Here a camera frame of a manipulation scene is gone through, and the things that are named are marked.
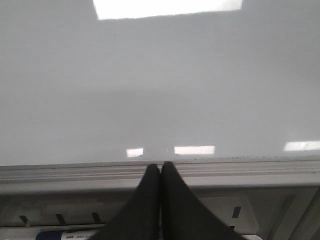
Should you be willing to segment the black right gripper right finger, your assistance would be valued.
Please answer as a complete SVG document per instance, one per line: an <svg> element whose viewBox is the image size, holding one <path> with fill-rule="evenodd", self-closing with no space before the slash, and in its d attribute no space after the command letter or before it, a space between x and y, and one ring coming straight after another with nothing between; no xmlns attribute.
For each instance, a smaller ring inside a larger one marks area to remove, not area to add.
<svg viewBox="0 0 320 240"><path fill-rule="evenodd" d="M175 165L161 170L161 223L165 240L242 240L192 193Z"/></svg>

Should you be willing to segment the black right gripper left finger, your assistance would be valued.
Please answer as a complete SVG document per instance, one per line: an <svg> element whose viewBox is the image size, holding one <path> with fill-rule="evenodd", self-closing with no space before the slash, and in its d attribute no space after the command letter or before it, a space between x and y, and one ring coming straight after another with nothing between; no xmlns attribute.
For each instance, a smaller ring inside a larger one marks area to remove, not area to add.
<svg viewBox="0 0 320 240"><path fill-rule="evenodd" d="M160 223L160 170L147 166L133 195L94 240L157 240Z"/></svg>

